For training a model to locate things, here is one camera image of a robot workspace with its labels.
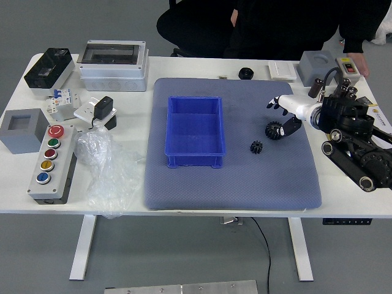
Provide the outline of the person's left hand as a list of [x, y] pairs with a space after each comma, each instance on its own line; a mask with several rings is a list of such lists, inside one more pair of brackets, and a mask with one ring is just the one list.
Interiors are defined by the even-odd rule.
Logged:
[[363, 53], [347, 53], [346, 56], [351, 58], [355, 63], [359, 73], [364, 77], [367, 78], [370, 74], [367, 61]]

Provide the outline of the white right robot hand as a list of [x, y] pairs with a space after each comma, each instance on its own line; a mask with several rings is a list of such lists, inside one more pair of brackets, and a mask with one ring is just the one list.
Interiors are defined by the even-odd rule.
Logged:
[[322, 104], [307, 96], [298, 95], [281, 95], [273, 98], [267, 108], [283, 108], [283, 115], [293, 114], [284, 124], [276, 121], [269, 122], [265, 129], [266, 136], [271, 140], [279, 140], [282, 137], [288, 137], [302, 126], [303, 121], [315, 129], [319, 129], [318, 122]]

